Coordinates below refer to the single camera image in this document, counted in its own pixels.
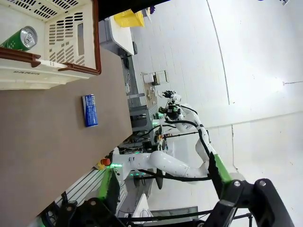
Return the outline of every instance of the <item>yellow container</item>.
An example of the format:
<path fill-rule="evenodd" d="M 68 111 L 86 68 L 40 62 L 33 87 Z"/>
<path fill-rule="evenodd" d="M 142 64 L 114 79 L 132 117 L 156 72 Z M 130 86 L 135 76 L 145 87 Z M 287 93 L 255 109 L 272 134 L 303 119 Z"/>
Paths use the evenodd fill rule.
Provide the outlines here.
<path fill-rule="evenodd" d="M 131 9 L 114 15 L 115 21 L 121 27 L 144 27 L 143 14 L 141 11 L 133 13 Z"/>

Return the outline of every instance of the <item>light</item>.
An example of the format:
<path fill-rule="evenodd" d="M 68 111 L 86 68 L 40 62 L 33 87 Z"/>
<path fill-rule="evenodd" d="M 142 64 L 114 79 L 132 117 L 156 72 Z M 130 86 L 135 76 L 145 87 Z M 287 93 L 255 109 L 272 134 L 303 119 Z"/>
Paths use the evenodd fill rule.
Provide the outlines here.
<path fill-rule="evenodd" d="M 111 164 L 110 166 L 109 166 L 109 168 L 117 168 L 117 167 L 122 167 L 122 164 Z"/>

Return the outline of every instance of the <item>can lid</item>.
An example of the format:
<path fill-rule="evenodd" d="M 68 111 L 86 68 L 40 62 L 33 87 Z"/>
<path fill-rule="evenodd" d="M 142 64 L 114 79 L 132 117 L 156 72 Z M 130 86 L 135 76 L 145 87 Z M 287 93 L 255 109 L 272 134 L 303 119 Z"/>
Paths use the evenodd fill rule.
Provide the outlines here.
<path fill-rule="evenodd" d="M 27 48 L 32 48 L 38 41 L 36 31 L 30 26 L 26 26 L 21 30 L 20 39 L 23 45 Z"/>

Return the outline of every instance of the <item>blue can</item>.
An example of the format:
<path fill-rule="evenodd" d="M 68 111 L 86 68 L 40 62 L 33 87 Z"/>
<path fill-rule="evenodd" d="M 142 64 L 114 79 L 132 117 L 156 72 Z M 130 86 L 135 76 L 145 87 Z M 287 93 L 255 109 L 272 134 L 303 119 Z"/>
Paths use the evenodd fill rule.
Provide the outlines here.
<path fill-rule="evenodd" d="M 98 125 L 96 101 L 95 96 L 87 95 L 82 96 L 83 108 L 84 108 L 84 119 L 86 127 L 92 127 Z"/>

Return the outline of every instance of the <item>white wall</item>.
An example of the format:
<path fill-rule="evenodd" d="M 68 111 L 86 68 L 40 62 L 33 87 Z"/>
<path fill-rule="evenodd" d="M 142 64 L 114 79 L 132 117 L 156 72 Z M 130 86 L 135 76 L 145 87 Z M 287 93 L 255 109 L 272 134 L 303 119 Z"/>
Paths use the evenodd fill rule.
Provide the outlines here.
<path fill-rule="evenodd" d="M 282 81 L 303 80 L 301 25 L 295 22 L 299 16 L 293 15 L 303 8 L 296 2 L 290 7 L 293 2 L 283 7 L 278 0 L 209 0 L 231 106 L 205 0 L 160 4 L 152 22 L 145 20 L 145 28 L 133 28 L 132 34 L 138 46 L 133 61 L 139 91 L 141 71 L 167 70 L 170 83 L 159 90 L 176 90 L 183 102 L 199 112 L 229 169 L 234 161 L 252 183 L 262 177 L 272 179 L 299 226 L 302 209 L 299 199 L 291 195 L 299 194 L 303 185 L 297 177 L 303 172 L 298 161 L 303 154 L 303 84 L 279 86 Z M 197 135 L 187 136 L 189 152 L 179 155 L 194 166 L 201 162 L 194 152 L 197 139 Z M 189 185 L 165 180 L 162 190 L 153 185 L 149 198 L 155 210 L 188 206 L 207 210 L 216 202 L 211 182 Z M 232 226 L 247 223 L 237 220 Z"/>

